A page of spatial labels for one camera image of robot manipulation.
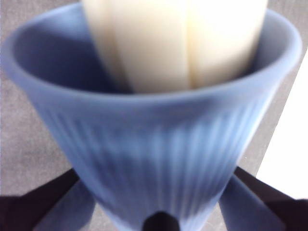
blue cup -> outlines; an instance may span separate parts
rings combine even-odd
[[[247,75],[185,92],[124,94],[101,68],[77,3],[17,29],[2,62],[119,230],[139,231],[164,211],[196,231],[300,53],[297,30],[268,10]]]

cup rim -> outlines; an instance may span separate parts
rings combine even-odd
[[[67,97],[74,97],[84,100],[96,101],[113,101],[121,103],[148,103],[148,102],[161,102],[161,101],[178,101],[183,99],[194,99],[200,96],[206,97],[213,94],[238,90],[244,86],[257,86],[260,81],[264,80],[269,82],[276,79],[273,76],[273,70],[279,69],[281,73],[287,74],[291,68],[297,63],[301,51],[302,41],[299,32],[285,17],[276,13],[273,10],[267,9],[266,17],[270,20],[275,20],[285,31],[287,35],[287,45],[285,50],[280,56],[267,65],[251,74],[245,75],[241,78],[233,79],[227,82],[216,84],[210,87],[198,88],[187,91],[165,92],[165,93],[138,93],[138,94],[110,94],[104,92],[92,92],[86,90],[78,90],[52,82],[45,81],[35,75],[24,70],[14,58],[14,45],[19,37],[29,28],[39,24],[44,19],[47,19],[55,14],[61,14],[65,11],[73,10],[74,8],[82,7],[80,2],[62,6],[46,13],[43,13],[32,20],[26,22],[18,29],[16,29],[2,46],[3,66],[7,76],[11,78],[16,84],[23,88],[27,93],[31,94],[33,91],[42,91],[44,89],[45,95],[66,95]]]

gray surface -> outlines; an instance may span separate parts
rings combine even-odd
[[[2,0],[1,41],[20,24],[75,0]],[[308,44],[307,0],[269,0],[269,7],[293,22]],[[288,97],[298,67],[285,79],[240,165],[256,174]],[[24,194],[70,168],[25,95],[1,70],[1,194]],[[207,221],[208,231],[224,231],[218,207]],[[91,231],[113,231],[110,220],[95,209]]]

white surface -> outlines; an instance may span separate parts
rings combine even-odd
[[[308,198],[308,51],[257,178],[295,198]]]

ribbed blue cup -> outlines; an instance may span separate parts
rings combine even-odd
[[[165,211],[182,231],[197,231],[300,53],[297,30],[268,10],[246,76],[186,92],[123,94],[101,69],[77,3],[17,29],[2,62],[119,230],[139,231]]]

